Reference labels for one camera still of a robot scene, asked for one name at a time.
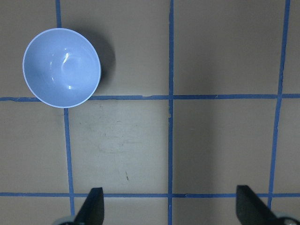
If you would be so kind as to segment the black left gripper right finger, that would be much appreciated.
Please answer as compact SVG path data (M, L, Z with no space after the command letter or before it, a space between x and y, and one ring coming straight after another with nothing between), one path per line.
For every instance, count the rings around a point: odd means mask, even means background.
M247 185L236 187L236 216L242 225L280 225L281 220Z

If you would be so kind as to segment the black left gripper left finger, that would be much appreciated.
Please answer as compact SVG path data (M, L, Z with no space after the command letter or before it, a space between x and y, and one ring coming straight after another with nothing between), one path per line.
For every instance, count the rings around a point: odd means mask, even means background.
M102 225L104 222L104 193L102 187L90 190L74 218L75 225Z

